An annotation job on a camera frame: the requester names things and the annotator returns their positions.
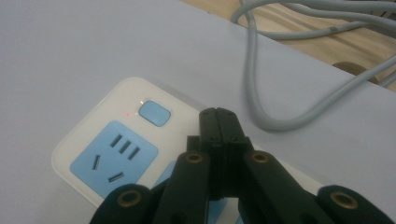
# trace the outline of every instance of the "gray cable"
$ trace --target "gray cable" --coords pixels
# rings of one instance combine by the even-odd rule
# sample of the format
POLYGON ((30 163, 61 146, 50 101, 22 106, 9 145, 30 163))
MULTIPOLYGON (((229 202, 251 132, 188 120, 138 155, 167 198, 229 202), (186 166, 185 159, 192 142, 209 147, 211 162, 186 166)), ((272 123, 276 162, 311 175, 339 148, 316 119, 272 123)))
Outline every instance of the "gray cable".
POLYGON ((384 80, 380 81, 378 83, 378 86, 386 88, 395 81, 396 81, 396 71, 390 73, 386 78, 384 78, 384 80))
MULTIPOLYGON (((301 1, 293 1, 294 3, 299 2, 311 2, 310 0, 301 0, 301 1)), ((361 73, 360 75, 352 78, 346 84, 341 86, 337 91, 330 94, 326 99, 312 107, 308 112, 301 115, 295 119, 273 119, 271 118, 262 108, 262 103, 260 101, 260 97, 257 91, 257 87, 255 85, 255 69, 256 69, 256 44, 257 44, 257 28, 254 20, 249 19, 248 14, 248 32, 247 32, 247 64, 246 64, 246 78, 247 78, 247 98, 253 107, 252 112, 255 119, 258 121, 258 125, 264 129, 269 131, 287 131, 293 130, 303 127, 308 122, 317 118, 326 108, 330 105, 334 104, 338 99, 342 96, 350 92, 356 86, 361 84, 362 82, 374 77, 376 74, 388 69, 389 67, 396 64, 396 55, 390 57, 383 63, 361 73)), ((234 21, 237 20, 239 16, 233 16, 234 21)))
MULTIPOLYGON (((297 3, 297 4, 305 4, 310 7, 323 7, 326 6, 324 3, 328 3, 328 0, 259 0, 256 2, 246 3, 238 8, 235 13, 231 17, 231 22, 237 23, 239 17, 245 14, 247 11, 255 7, 260 7, 263 5, 268 5, 272 3, 297 3)), ((355 12, 341 12, 341 11, 326 11, 326 10, 317 10, 310 9, 306 10, 306 13, 309 13, 314 17, 321 18, 330 18, 330 19, 341 19, 347 21, 364 21, 371 23, 373 25, 381 26, 383 28, 396 31, 396 23, 393 20, 381 18, 372 15, 360 14, 355 12)))
MULTIPOLYGON (((311 8, 303 7, 297 4, 282 4, 282 6, 287 7, 293 11, 305 14, 309 16, 309 11, 311 8)), ((268 38, 274 40, 297 40, 297 39, 309 39, 309 38, 317 38, 325 35, 334 35, 338 33, 342 33, 345 31, 361 28, 362 26, 367 25, 366 22, 353 21, 348 22, 346 24, 335 25, 333 27, 328 27, 324 29, 317 29, 313 31, 302 31, 302 32, 268 32, 268 31, 258 31, 259 34, 265 35, 268 38)))
POLYGON ((396 6, 393 2, 333 0, 326 1, 322 7, 315 7, 315 9, 371 13, 375 10, 395 12, 396 6))

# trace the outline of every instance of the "white power strip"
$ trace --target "white power strip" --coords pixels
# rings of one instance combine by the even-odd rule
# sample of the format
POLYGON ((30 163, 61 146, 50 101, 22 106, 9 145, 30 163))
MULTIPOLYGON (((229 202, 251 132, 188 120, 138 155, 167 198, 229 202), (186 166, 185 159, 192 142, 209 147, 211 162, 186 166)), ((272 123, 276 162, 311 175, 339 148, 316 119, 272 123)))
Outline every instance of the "white power strip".
MULTIPOLYGON (((187 136, 199 135, 198 115, 142 78, 125 79, 56 147, 53 168, 95 206, 125 184, 152 188, 170 175, 187 136)), ((321 187, 282 164, 306 190, 316 193, 321 187)), ((241 222, 236 200, 209 207, 209 223, 241 222)))

